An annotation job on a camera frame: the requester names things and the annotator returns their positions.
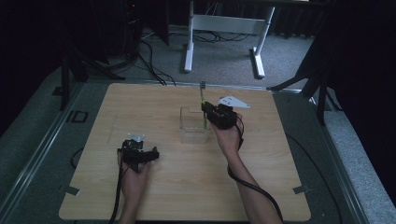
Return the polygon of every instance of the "black cable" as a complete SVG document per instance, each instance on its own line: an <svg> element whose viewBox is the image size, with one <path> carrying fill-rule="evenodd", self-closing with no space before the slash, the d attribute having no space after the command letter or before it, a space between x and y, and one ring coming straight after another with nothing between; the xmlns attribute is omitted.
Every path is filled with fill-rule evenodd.
<svg viewBox="0 0 396 224"><path fill-rule="evenodd" d="M82 151L83 149L84 149L84 147L82 147L82 148L80 148L79 150L77 150L77 151L73 154L72 158L70 159L70 164L72 164L72 166L73 166L73 168L75 168L75 170L76 170L77 166L76 166L75 163L74 163L74 159L75 159L75 157L77 156L77 154L78 154L80 151Z"/></svg>
<svg viewBox="0 0 396 224"><path fill-rule="evenodd" d="M303 150L303 152L305 153L306 157L307 157L309 160L311 160L312 164L315 166L315 169L317 169L318 174L320 175L321 179L323 180L324 185L325 185L326 188L327 188L327 191L329 191L329 194L330 194L330 196L332 197L332 201L334 202L335 209L337 210L337 213L338 213L338 221L339 221L340 224L342 224L342 223L343 223L343 217L341 216L340 207L339 207L337 201L335 200L335 196L334 196L334 194L332 193L329 184L327 183L326 179L324 178L322 172L319 170L317 164L314 162L314 160L312 159L312 157L308 154L308 152L306 151L305 147L303 147L294 137L292 137L292 136L289 135L288 133L285 133L285 135L286 135L288 138L290 138L291 140L293 140L293 142L294 142L295 144L297 144L297 145L300 147L300 149Z"/></svg>
<svg viewBox="0 0 396 224"><path fill-rule="evenodd" d="M242 124L242 130L238 127L237 124L235 124L235 127L236 127L236 129L238 130L238 133L239 133L239 148L240 148L242 146L243 141L244 141L242 136L243 136L245 128L244 128L244 123L242 122L242 120L239 117L237 117L237 118L241 121L241 124ZM256 190L257 192L262 194L264 197L266 197L271 202L271 204L274 206L277 214L279 215L280 219L283 222L282 212L280 211L279 205L277 204L275 198L273 196L271 196L271 194L269 194L267 191L265 191L264 189L260 188L259 186L250 184L247 181L238 178L236 175L233 174L233 171L231 170L229 165L227 166L227 172L228 172L228 175L230 176L230 178L232 178L236 182L244 185L245 187L248 187L250 189Z"/></svg>
<svg viewBox="0 0 396 224"><path fill-rule="evenodd" d="M237 39L239 36L243 35L243 34L240 34L240 35L237 35L236 37L233 37L233 38L225 38L225 37L221 36L220 34L212 32L212 31L210 31L210 32L202 32L202 33L203 34L211 34L211 35L214 36L214 38L213 39L208 39L208 38L205 38L205 37L202 37L202 36L199 36L199 35L194 35L195 40L201 41L201 42L208 42L208 43L218 43L218 42L227 42L227 41L242 41L242 40L244 40L244 39L249 37L249 35L245 35L245 37L243 37L241 39Z"/></svg>
<svg viewBox="0 0 396 224"><path fill-rule="evenodd" d="M126 56L126 60L124 62L112 64L112 65L106 66L106 68L111 70L111 71L114 71L114 70L119 69L119 68L124 68L125 66L133 63L134 60L135 60L135 57L133 57L132 55L128 54Z"/></svg>
<svg viewBox="0 0 396 224"><path fill-rule="evenodd" d="M140 53L138 53L139 58L140 58L140 59L143 61L143 63L146 65L146 67L148 68L148 71L151 73L151 75L154 76L158 81L160 81L160 83L161 83L162 85L167 86L166 82L165 82L161 77L159 77L159 76L155 73L155 71L154 71L154 67L153 67L153 65L152 65L152 55L153 55L153 51L152 51L151 45L150 45L149 43L147 43L146 41L143 41L143 40L141 40L141 42L142 42L143 44L145 44L146 46L148 46L148 49L149 49L149 63L146 62L146 60L143 58L143 56L142 56Z"/></svg>
<svg viewBox="0 0 396 224"><path fill-rule="evenodd" d="M119 180L117 181L116 201L114 202L113 214L111 215L111 219L108 221L108 224L112 224L114 222L114 220L116 219L117 211L119 210L122 177L123 177L122 165L120 165Z"/></svg>
<svg viewBox="0 0 396 224"><path fill-rule="evenodd" d="M144 68L144 67L140 67L140 66L137 66L137 65L135 65L134 67L137 67L137 68L140 68L140 69L143 69L143 70L145 70L145 71L150 72L147 68ZM158 68L155 67L154 65L152 65L152 67L153 67L154 69L156 69L158 72L160 72L159 74L157 74L157 76L165 76L165 77L168 77L168 78L172 81L172 83L174 84L174 86L176 86L176 82L175 82L175 80L173 79L172 76L169 76L169 75L165 74L163 71L161 71L160 69L158 69Z"/></svg>
<svg viewBox="0 0 396 224"><path fill-rule="evenodd" d="M124 8L122 6L124 6L126 3L123 2L122 0L120 0L120 14L122 16L122 20L123 21L127 21L127 18L125 16L125 11ZM120 55L123 53L123 51L125 50L125 46L126 46L126 39L127 39L127 29L128 29L128 22L125 22L123 24L123 41L122 41L122 47L120 50Z"/></svg>
<svg viewBox="0 0 396 224"><path fill-rule="evenodd" d="M127 67L125 67L124 69L122 69L122 70L120 70L120 71L117 71L117 72L115 72L114 74L123 73L123 72L125 72L126 70L130 69L132 66L134 66L134 65L133 65L133 64L131 64L131 65L129 65L129 66L127 66Z"/></svg>

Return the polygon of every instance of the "wooden tabletop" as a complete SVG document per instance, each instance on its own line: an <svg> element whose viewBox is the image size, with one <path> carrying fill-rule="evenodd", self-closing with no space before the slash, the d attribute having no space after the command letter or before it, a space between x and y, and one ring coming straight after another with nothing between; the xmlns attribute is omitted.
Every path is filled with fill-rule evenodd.
<svg viewBox="0 0 396 224"><path fill-rule="evenodd" d="M245 124L242 160L261 187L278 202L285 220L305 221L310 211L290 148L269 91L206 87L214 105L232 95L251 108L235 108ZM118 180L117 148L128 133L146 136L144 150L157 147L139 220L247 220L237 186L212 132L205 144L182 144L179 110L200 106L192 86L111 84L101 105L59 215L63 219L110 219ZM120 197L120 211L123 198Z"/></svg>

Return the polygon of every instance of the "forearm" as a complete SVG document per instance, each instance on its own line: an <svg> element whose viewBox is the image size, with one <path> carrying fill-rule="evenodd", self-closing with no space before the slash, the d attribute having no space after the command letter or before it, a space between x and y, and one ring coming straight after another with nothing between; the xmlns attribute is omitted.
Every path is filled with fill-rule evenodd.
<svg viewBox="0 0 396 224"><path fill-rule="evenodd" d="M239 155L229 155L226 158L235 176L259 187ZM250 223L282 223L272 203L264 195L238 182L237 186Z"/></svg>

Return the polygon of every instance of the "person's arm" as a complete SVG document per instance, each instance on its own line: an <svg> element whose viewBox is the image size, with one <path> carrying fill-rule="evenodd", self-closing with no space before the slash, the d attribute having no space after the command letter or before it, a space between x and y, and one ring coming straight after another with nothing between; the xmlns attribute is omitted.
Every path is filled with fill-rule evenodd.
<svg viewBox="0 0 396 224"><path fill-rule="evenodd" d="M121 190L124 196L124 205L120 215L120 224L133 224L136 220L137 208L141 197L145 191L148 179L150 162L146 163L137 174L127 164L122 163L123 177L121 180Z"/></svg>
<svg viewBox="0 0 396 224"><path fill-rule="evenodd" d="M238 127L241 127L242 116L237 122ZM254 177L248 171L248 168L239 157L239 132L236 127L228 130L220 130L215 125L212 125L213 130L218 138L218 143L223 152L228 165L233 174L239 179L259 187ZM254 189L250 189L238 182L237 186L241 196L242 204L244 205L247 218L250 223L282 223L272 203L262 194Z"/></svg>

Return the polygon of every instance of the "clear plastic container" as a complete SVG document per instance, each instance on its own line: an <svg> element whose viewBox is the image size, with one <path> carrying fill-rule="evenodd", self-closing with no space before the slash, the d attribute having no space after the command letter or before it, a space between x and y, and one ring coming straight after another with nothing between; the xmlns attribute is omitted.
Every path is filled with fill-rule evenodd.
<svg viewBox="0 0 396 224"><path fill-rule="evenodd" d="M200 107L180 108L181 143L204 144L210 134L210 122Z"/></svg>

